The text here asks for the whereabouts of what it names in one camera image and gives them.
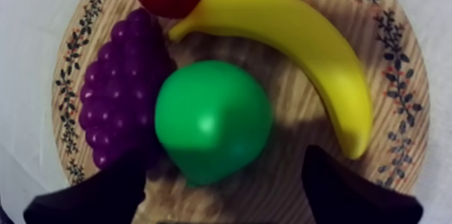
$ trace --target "yellow banana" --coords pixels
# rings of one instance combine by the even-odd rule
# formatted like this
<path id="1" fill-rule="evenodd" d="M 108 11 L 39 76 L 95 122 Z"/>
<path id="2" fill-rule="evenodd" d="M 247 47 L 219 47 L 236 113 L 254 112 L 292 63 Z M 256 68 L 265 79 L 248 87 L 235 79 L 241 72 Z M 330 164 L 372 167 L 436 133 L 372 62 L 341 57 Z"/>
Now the yellow banana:
<path id="1" fill-rule="evenodd" d="M 366 151 L 373 115 L 363 69 L 345 38 L 308 4 L 201 0 L 169 38 L 179 41 L 193 31 L 251 38 L 285 53 L 317 88 L 345 156 L 358 159 Z"/>

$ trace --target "white tablecloth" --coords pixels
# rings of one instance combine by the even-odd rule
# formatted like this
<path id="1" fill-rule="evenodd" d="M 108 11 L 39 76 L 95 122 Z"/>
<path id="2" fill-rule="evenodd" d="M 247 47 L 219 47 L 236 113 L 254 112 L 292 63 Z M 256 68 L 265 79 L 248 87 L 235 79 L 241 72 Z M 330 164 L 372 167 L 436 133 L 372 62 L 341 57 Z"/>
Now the white tablecloth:
<path id="1" fill-rule="evenodd" d="M 80 0 L 0 0 L 0 197 L 23 223 L 31 199 L 67 186 L 50 121 L 57 50 Z M 415 193 L 422 223 L 452 220 L 452 0 L 399 0 L 430 80 L 428 153 Z"/>

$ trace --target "wooden plate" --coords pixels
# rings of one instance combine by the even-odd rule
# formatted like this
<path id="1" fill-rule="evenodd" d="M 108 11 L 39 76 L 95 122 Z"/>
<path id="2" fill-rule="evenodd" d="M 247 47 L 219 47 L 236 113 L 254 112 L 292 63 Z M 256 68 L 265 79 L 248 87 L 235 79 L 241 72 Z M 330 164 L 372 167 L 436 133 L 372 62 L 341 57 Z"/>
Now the wooden plate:
<path id="1" fill-rule="evenodd" d="M 306 76 L 279 52 L 242 38 L 191 34 L 170 44 L 178 65 L 220 59 L 249 71 L 264 86 L 276 114 L 261 158 L 208 188 L 187 188 L 171 165 L 146 185 L 135 223 L 157 221 L 278 221 L 313 223 L 300 175 L 306 146 L 323 147 L 368 180 L 409 193 L 424 159 L 428 82 L 412 27 L 396 0 L 304 0 L 347 38 L 365 68 L 375 110 L 367 154 L 341 154 L 319 96 Z M 78 184 L 98 170 L 78 125 L 83 74 L 109 32 L 137 0 L 81 0 L 59 49 L 52 87 L 54 135 L 68 180 Z M 165 31 L 173 22 L 161 20 Z"/>

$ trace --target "grape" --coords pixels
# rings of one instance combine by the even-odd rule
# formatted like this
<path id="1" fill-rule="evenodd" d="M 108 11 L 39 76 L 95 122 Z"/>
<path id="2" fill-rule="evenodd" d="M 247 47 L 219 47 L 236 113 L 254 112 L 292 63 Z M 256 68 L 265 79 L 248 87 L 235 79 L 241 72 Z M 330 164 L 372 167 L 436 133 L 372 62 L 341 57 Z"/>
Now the grape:
<path id="1" fill-rule="evenodd" d="M 149 128 L 154 125 L 154 108 L 150 108 L 146 105 L 137 105 L 135 108 L 136 123 L 143 127 Z"/>
<path id="2" fill-rule="evenodd" d="M 80 126 L 86 130 L 90 126 L 102 126 L 109 122 L 111 106 L 107 100 L 93 100 L 83 104 L 80 112 Z"/>
<path id="3" fill-rule="evenodd" d="M 83 85 L 80 91 L 80 100 L 82 103 L 85 103 L 87 100 L 90 100 L 94 97 L 94 95 L 96 94 L 96 91 L 88 86 L 88 85 Z"/>
<path id="4" fill-rule="evenodd" d="M 120 135 L 126 133 L 129 129 L 133 127 L 133 121 L 130 112 L 127 111 L 117 111 L 112 118 L 113 130 L 118 132 Z"/>
<path id="5" fill-rule="evenodd" d="M 125 101 L 127 95 L 128 86 L 123 79 L 112 79 L 105 88 L 105 97 L 115 102 L 115 105 Z"/>
<path id="6" fill-rule="evenodd" d="M 144 40 L 129 39 L 124 44 L 124 56 L 129 58 L 146 58 L 148 57 L 150 48 L 149 44 Z"/>
<path id="7" fill-rule="evenodd" d="M 108 130 L 92 126 L 86 129 L 86 142 L 93 149 L 105 149 L 112 144 L 113 136 Z"/>
<path id="8" fill-rule="evenodd" d="M 157 17 L 151 15 L 144 8 L 138 8 L 130 12 L 127 16 L 129 22 L 142 22 L 142 23 L 157 23 Z"/>
<path id="9" fill-rule="evenodd" d="M 129 77 L 140 77 L 146 72 L 146 63 L 137 57 L 129 58 L 124 64 L 124 72 Z"/>
<path id="10" fill-rule="evenodd" d="M 153 167 L 164 153 L 154 129 L 157 94 L 176 64 L 158 19 L 144 9 L 116 23 L 111 37 L 85 73 L 79 123 L 101 170 L 131 149 Z"/>
<path id="11" fill-rule="evenodd" d="M 109 60 L 105 63 L 103 72 L 108 79 L 122 75 L 122 63 L 119 60 Z"/>
<path id="12" fill-rule="evenodd" d="M 86 69 L 85 73 L 85 84 L 91 87 L 99 86 L 103 82 L 103 74 L 102 74 L 103 64 L 99 61 L 93 62 Z"/>
<path id="13" fill-rule="evenodd" d="M 117 59 L 121 54 L 121 47 L 113 42 L 107 42 L 101 47 L 98 53 L 99 60 L 114 60 Z"/>
<path id="14" fill-rule="evenodd" d="M 137 82 L 132 87 L 132 102 L 146 102 L 151 99 L 149 87 L 143 82 Z"/>
<path id="15" fill-rule="evenodd" d="M 115 160 L 111 159 L 105 150 L 94 150 L 93 151 L 94 164 L 101 170 L 108 167 Z"/>
<path id="16" fill-rule="evenodd" d="M 128 24 L 127 35 L 129 38 L 142 38 L 152 41 L 157 34 L 159 34 L 157 30 L 151 29 L 147 24 L 138 21 Z"/>
<path id="17" fill-rule="evenodd" d="M 113 42 L 116 42 L 118 44 L 123 43 L 126 40 L 127 37 L 127 29 L 128 29 L 128 22 L 125 20 L 119 21 L 113 26 L 112 29 L 112 40 Z"/>

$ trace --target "black object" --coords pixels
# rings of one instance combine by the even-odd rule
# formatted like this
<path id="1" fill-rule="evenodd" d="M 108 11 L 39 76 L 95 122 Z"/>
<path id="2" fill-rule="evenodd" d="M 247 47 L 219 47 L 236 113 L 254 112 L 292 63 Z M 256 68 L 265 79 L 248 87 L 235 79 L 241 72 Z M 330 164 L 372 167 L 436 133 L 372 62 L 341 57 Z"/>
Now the black object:
<path id="1" fill-rule="evenodd" d="M 317 224 L 416 224 L 422 217 L 414 197 L 372 184 L 316 146 L 307 148 L 301 177 Z"/>
<path id="2" fill-rule="evenodd" d="M 129 153 L 89 180 L 36 197 L 25 210 L 27 224 L 129 224 L 144 199 L 146 167 Z"/>

